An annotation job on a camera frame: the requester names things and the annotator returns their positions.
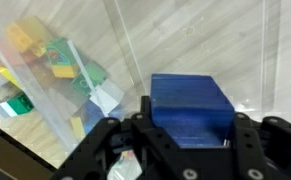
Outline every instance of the yellow lego brick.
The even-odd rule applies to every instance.
[[[72,124],[75,136],[80,139],[84,138],[85,131],[84,131],[83,121],[81,117],[72,117],[70,120],[71,120],[71,124]]]
[[[9,70],[6,67],[0,67],[0,74],[3,75],[6,79],[8,79],[10,82],[12,82],[15,86],[20,88],[16,79],[14,78],[14,76],[9,72]]]
[[[30,50],[37,57],[45,52],[45,45],[54,39],[37,17],[13,22],[6,33],[20,52]]]
[[[78,65],[72,66],[52,66],[55,77],[59,78],[75,78],[78,74]]]

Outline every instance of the green lego brick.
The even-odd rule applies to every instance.
[[[85,70],[95,87],[101,85],[106,80],[106,72],[96,63],[88,63],[85,66]],[[72,86],[84,96],[88,96],[91,93],[91,89],[88,87],[85,77],[81,72],[72,81]]]
[[[71,66],[76,63],[67,40],[58,38],[46,45],[47,56],[51,65]]]
[[[10,98],[7,103],[18,115],[28,113],[34,108],[24,92],[16,94],[14,97]]]

